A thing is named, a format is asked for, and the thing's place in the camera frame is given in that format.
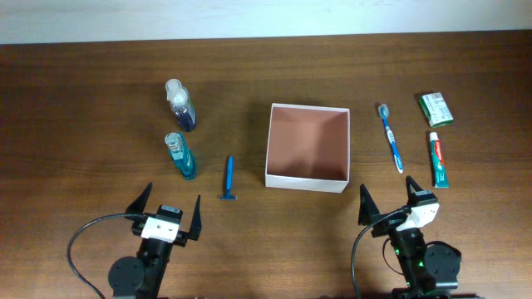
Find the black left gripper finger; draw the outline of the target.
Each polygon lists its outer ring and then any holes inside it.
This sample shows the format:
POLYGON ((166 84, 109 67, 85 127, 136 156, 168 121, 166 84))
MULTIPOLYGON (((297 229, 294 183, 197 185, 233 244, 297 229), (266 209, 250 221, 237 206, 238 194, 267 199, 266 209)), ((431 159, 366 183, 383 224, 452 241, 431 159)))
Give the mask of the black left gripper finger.
POLYGON ((143 192, 126 208, 126 214, 142 215, 150 197, 153 184, 149 182, 143 192))
POLYGON ((202 221, 201 221, 201 214, 200 214, 200 202, 201 202, 201 195, 199 194, 196 203, 195 203, 195 210, 193 212, 193 217, 191 220, 190 230, 188 232, 188 239, 193 241, 198 241, 200 238, 200 234, 202 231, 202 221))

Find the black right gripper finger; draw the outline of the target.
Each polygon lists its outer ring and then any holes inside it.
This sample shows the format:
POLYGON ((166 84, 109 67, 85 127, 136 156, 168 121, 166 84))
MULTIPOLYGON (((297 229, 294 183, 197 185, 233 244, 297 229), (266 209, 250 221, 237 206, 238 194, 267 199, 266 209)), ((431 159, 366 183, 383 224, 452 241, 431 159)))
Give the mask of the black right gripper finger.
POLYGON ((423 205, 425 190, 410 175, 406 177, 406 191, 408 195, 408 206, 423 205))
POLYGON ((361 184, 358 224, 367 226, 371 223, 375 223, 380 215, 381 213, 366 186, 361 184))

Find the teal mouthwash bottle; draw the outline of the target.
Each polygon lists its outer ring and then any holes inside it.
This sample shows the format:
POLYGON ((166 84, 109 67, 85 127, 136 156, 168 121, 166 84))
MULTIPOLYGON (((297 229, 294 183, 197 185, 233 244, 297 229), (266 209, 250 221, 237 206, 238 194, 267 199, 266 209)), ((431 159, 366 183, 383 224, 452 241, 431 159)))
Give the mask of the teal mouthwash bottle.
POLYGON ((183 135, 175 132, 169 133, 165 137, 165 143, 168 147, 170 158, 181 175, 187 180, 194 179, 197 171, 195 157, 183 135))

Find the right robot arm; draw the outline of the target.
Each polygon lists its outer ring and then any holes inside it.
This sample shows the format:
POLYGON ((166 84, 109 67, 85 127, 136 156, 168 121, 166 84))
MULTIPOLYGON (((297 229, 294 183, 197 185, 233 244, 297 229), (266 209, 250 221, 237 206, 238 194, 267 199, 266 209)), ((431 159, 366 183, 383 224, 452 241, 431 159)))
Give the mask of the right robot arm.
POLYGON ((442 241, 425 241, 421 228, 436 217, 440 207, 438 199, 410 176, 406 177, 406 191, 406 205, 390 213, 381 213, 366 186, 360 186, 358 223, 364 229, 352 247, 351 273, 355 293, 360 293, 355 271, 357 245, 362 236, 371 231, 373 238, 387 237, 406 281, 405 288, 392 290, 393 298, 449 298, 458 287, 461 252, 442 241))

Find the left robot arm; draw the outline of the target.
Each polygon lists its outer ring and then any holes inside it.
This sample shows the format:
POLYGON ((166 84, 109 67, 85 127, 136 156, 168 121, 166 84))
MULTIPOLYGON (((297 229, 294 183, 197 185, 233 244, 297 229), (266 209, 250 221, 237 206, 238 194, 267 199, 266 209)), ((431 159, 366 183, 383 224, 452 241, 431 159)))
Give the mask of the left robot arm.
POLYGON ((109 270, 114 298, 157 298, 173 247, 185 247, 189 240, 200 237, 201 197, 196 199, 190 230, 183 231, 182 210, 161 205, 156 213, 144 211, 151 189, 148 184, 126 209, 126 218, 133 222, 131 231, 141 237, 141 243, 135 256, 118 259, 109 270))

